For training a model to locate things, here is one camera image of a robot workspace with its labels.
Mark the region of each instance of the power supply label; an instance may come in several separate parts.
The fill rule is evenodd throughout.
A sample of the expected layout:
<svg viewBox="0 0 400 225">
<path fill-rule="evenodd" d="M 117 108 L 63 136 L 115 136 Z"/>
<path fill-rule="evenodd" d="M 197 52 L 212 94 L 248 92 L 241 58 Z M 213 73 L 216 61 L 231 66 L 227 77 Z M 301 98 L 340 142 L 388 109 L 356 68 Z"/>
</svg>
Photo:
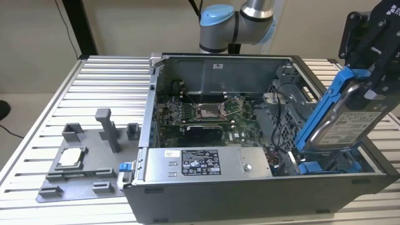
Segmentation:
<svg viewBox="0 0 400 225">
<path fill-rule="evenodd" d="M 219 150 L 183 150 L 181 174 L 184 176 L 220 175 Z"/>
</svg>

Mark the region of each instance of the blue release tab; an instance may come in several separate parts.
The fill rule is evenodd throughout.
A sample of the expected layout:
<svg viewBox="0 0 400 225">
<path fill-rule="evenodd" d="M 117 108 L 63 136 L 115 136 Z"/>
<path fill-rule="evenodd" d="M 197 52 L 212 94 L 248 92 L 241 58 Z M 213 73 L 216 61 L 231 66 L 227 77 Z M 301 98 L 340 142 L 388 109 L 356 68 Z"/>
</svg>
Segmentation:
<svg viewBox="0 0 400 225">
<path fill-rule="evenodd" d="M 308 174 L 323 171 L 319 162 L 305 162 L 299 165 L 300 173 Z"/>
<path fill-rule="evenodd" d="M 120 172 L 132 172 L 132 163 L 121 163 Z"/>
</svg>

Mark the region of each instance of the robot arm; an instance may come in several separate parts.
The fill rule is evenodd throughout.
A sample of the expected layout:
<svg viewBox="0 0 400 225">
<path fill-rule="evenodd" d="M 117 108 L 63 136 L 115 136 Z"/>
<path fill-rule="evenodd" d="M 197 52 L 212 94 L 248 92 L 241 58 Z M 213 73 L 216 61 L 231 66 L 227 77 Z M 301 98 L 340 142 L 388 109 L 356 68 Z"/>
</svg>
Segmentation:
<svg viewBox="0 0 400 225">
<path fill-rule="evenodd" d="M 248 0 L 235 11 L 231 5 L 212 5 L 201 13 L 200 51 L 223 53 L 228 44 L 261 44 L 275 30 L 273 0 Z"/>
<path fill-rule="evenodd" d="M 400 2 L 349 13 L 339 56 L 345 68 L 296 138 L 299 151 L 357 147 L 400 103 Z"/>
</svg>

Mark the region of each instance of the hard drive label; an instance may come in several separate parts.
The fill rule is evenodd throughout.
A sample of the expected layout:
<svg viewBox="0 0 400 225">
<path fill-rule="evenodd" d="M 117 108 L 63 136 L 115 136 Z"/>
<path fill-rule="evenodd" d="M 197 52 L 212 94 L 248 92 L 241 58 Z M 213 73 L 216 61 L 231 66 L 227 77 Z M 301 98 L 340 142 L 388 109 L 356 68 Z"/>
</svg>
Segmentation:
<svg viewBox="0 0 400 225">
<path fill-rule="evenodd" d="M 343 113 L 319 144 L 352 143 L 379 115 L 380 112 Z"/>
</svg>

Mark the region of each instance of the blue plastic latch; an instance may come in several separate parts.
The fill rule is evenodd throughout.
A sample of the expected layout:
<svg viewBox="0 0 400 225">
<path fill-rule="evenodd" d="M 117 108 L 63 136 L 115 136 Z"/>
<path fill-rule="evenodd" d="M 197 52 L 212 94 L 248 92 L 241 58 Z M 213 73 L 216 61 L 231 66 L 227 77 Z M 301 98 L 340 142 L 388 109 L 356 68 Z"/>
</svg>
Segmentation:
<svg viewBox="0 0 400 225">
<path fill-rule="evenodd" d="M 341 97 L 341 89 L 347 84 L 347 81 L 349 79 L 363 80 L 369 76 L 371 72 L 368 70 L 349 69 L 348 67 L 344 67 L 344 69 L 336 74 L 332 84 L 309 116 L 312 119 L 308 119 L 305 126 L 296 137 L 296 147 L 300 152 L 309 151 L 309 149 L 305 149 L 305 143 L 319 125 L 319 122 L 324 119 L 331 107 L 333 107 L 335 103 L 339 101 Z"/>
<path fill-rule="evenodd" d="M 361 165 L 357 161 L 352 162 L 351 168 L 347 169 L 348 173 L 360 173 L 361 172 Z"/>
<path fill-rule="evenodd" d="M 120 172 L 132 172 L 132 163 L 121 163 Z"/>
<path fill-rule="evenodd" d="M 319 162 L 305 162 L 299 165 L 300 173 L 301 174 L 309 174 L 321 172 L 323 168 L 320 167 Z"/>
</svg>

